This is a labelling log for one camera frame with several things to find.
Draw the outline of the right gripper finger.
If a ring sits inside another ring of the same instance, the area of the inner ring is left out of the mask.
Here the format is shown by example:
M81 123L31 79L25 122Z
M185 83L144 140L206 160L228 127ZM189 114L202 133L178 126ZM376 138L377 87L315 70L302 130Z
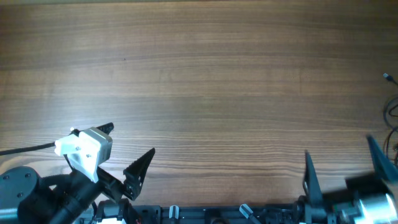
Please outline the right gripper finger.
M308 151L305 151L305 173L303 177L303 189L307 200L311 205L321 205L323 194L320 189L315 167Z
M385 156L379 144L371 135L367 135L366 139L368 141L375 173L387 182L396 183L397 168L395 165Z

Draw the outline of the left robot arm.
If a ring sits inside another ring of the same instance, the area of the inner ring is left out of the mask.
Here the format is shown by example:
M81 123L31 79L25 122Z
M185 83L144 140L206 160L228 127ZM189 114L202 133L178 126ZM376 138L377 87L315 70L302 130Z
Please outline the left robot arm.
M130 204L142 190L155 149L124 169L124 181L100 167L111 155L113 123L86 130L71 129L64 138L39 146L12 149L1 155L54 147L64 157L69 174L41 177L19 166L1 174L1 223L73 223L92 209L86 223L140 223Z

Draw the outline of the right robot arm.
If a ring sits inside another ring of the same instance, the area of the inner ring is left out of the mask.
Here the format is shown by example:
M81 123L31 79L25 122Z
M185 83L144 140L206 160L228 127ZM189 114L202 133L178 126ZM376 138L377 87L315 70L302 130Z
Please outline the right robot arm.
M310 153L305 153L303 189L293 205L296 223L390 223L397 221L397 204L389 184L397 168L371 136L366 136L374 171L345 180L346 188L323 193Z

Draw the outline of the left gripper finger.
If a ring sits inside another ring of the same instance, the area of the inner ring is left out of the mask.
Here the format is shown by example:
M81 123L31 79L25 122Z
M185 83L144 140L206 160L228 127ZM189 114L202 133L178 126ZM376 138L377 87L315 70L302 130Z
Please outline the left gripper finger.
M155 149L152 148L123 170L123 174L126 177L124 195L130 200L135 200L140 195L147 170L154 155Z
M106 123L101 126L97 126L96 128L99 129L100 131L102 131L103 133L109 135L111 133L111 131L114 129L114 124ZM72 134L78 136L80 132L81 131L79 129L72 128Z

